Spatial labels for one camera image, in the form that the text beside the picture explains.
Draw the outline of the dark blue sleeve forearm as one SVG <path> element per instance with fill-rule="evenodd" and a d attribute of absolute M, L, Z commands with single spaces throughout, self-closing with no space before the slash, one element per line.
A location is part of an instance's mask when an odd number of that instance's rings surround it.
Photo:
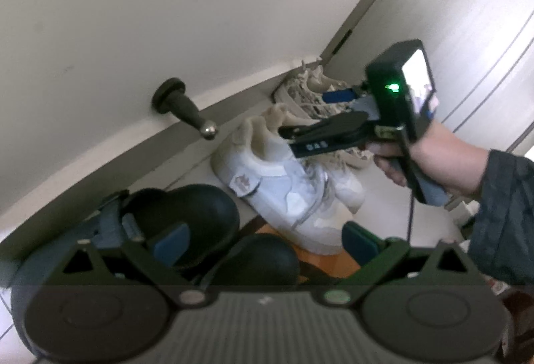
<path fill-rule="evenodd" d="M 490 152 L 468 255 L 487 276 L 533 284 L 533 161 Z"/>

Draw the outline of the person's right hand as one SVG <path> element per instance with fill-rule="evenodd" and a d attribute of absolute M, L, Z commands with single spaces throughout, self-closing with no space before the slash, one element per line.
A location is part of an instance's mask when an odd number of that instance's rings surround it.
<path fill-rule="evenodd" d="M 395 142 L 368 142 L 366 149 L 372 152 L 376 166 L 388 179 L 407 186 L 407 178 L 391 164 L 392 158 L 403 154 Z M 434 121 L 426 134 L 409 147 L 409 152 L 422 172 L 449 192 L 472 200 L 481 198 L 489 151 L 464 142 Z"/>

